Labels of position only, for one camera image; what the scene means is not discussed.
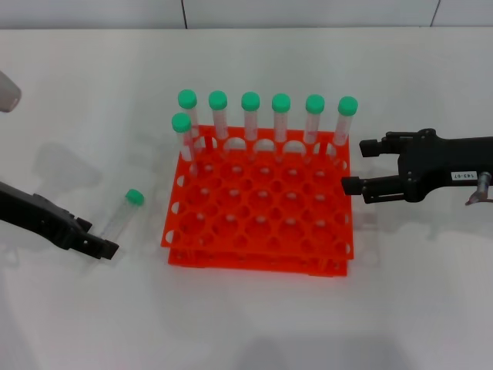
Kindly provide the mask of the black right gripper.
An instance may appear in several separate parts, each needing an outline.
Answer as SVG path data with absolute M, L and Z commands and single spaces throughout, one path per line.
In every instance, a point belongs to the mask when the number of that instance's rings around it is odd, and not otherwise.
M 362 157 L 397 154 L 398 175 L 361 179 L 343 177 L 348 196 L 364 198 L 366 204 L 406 200 L 422 201 L 442 187 L 475 188 L 468 202 L 488 199 L 492 188 L 492 138 L 440 138 L 434 129 L 416 133 L 389 132 L 381 140 L 361 140 Z

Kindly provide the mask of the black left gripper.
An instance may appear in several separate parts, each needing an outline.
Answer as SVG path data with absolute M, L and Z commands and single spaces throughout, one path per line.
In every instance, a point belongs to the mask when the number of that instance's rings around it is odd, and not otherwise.
M 82 245 L 82 252 L 96 259 L 112 259 L 119 245 L 87 234 L 92 223 L 74 217 L 38 194 L 27 194 L 1 183 L 1 220 L 31 231 L 64 250 Z

